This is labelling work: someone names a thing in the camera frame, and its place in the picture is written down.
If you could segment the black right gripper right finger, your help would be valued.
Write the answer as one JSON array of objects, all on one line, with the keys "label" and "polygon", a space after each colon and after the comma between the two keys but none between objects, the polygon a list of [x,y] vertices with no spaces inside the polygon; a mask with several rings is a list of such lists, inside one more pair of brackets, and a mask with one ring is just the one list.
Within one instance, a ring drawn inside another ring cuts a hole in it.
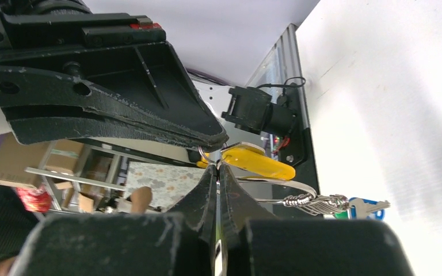
[{"label": "black right gripper right finger", "polygon": [[375,220],[280,219],[218,169],[224,275],[412,275],[394,232]]}]

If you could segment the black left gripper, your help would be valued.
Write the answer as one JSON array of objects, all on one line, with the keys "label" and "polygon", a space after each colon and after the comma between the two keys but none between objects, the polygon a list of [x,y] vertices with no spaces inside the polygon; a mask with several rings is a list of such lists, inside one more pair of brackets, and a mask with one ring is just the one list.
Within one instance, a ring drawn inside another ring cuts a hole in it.
[{"label": "black left gripper", "polygon": [[24,145],[228,140],[159,24],[84,1],[0,1],[0,109]]}]

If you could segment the silver keyring with clips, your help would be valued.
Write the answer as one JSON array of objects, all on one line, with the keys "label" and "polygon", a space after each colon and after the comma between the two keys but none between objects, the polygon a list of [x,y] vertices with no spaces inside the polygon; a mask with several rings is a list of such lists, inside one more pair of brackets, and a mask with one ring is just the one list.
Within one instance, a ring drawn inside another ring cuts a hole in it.
[{"label": "silver keyring with clips", "polygon": [[282,199],[262,199],[257,198],[260,203],[282,205],[288,208],[297,208],[312,216],[317,215],[333,215],[335,213],[346,212],[350,209],[349,200],[344,195],[319,195],[315,189],[307,184],[294,181],[284,181],[262,177],[255,174],[254,176],[238,177],[237,180],[242,183],[263,183],[269,185],[286,186],[299,190],[297,195],[288,195]]}]

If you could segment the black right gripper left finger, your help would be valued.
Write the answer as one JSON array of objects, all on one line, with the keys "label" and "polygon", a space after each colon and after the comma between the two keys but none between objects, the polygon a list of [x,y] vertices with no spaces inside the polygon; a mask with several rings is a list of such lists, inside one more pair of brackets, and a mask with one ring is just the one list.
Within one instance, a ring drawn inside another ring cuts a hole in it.
[{"label": "black right gripper left finger", "polygon": [[217,170],[165,213],[52,215],[11,275],[214,275]]}]

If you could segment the blue tagged key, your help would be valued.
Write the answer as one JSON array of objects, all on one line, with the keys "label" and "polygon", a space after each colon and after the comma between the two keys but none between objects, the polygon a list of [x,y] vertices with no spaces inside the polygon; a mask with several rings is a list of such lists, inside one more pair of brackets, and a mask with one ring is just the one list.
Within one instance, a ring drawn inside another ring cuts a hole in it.
[{"label": "blue tagged key", "polygon": [[382,221],[385,217],[385,210],[390,206],[388,201],[372,201],[354,197],[349,200],[349,218]]}]

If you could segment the green tagged key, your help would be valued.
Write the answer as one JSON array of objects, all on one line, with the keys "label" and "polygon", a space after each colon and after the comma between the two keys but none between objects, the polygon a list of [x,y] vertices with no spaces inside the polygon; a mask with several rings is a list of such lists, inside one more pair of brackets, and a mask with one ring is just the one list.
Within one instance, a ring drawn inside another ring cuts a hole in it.
[{"label": "green tagged key", "polygon": [[346,220],[349,218],[348,212],[335,213],[333,214],[333,217],[339,220]]}]

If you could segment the yellow tagged key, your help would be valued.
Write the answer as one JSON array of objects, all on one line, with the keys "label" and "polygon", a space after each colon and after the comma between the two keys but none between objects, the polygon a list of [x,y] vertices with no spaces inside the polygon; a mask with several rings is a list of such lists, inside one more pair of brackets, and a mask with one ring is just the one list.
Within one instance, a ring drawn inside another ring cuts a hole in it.
[{"label": "yellow tagged key", "polygon": [[290,181],[296,176],[292,166],[266,156],[261,147],[252,143],[238,142],[228,145],[219,151],[220,157],[217,160],[201,147],[198,147],[197,151],[201,156],[198,164],[205,163],[217,170],[221,165],[227,164],[266,178]]}]

